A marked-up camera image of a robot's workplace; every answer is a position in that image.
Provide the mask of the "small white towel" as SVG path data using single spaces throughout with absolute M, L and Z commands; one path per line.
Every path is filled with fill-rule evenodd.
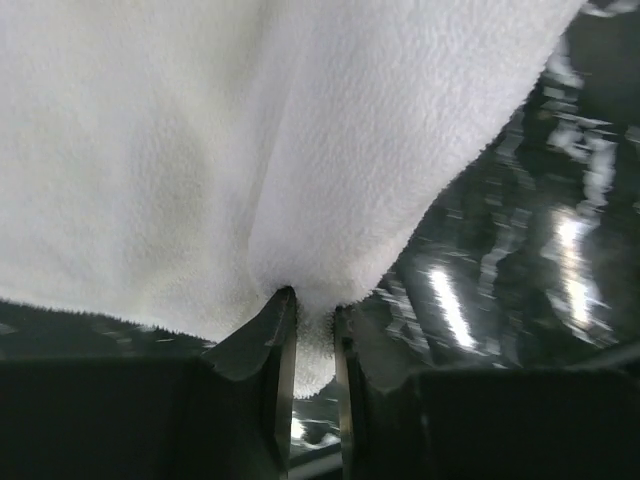
M 210 341 L 290 286 L 294 394 L 578 1 L 5 1 L 1 297 Z

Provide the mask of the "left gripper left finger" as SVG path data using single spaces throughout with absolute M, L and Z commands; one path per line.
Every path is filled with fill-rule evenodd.
M 225 340 L 1 306 L 5 479 L 283 479 L 297 302 Z

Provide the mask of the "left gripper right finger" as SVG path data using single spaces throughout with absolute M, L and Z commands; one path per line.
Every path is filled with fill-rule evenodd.
M 635 479 L 639 347 L 564 368 L 436 369 L 356 309 L 335 323 L 347 479 Z

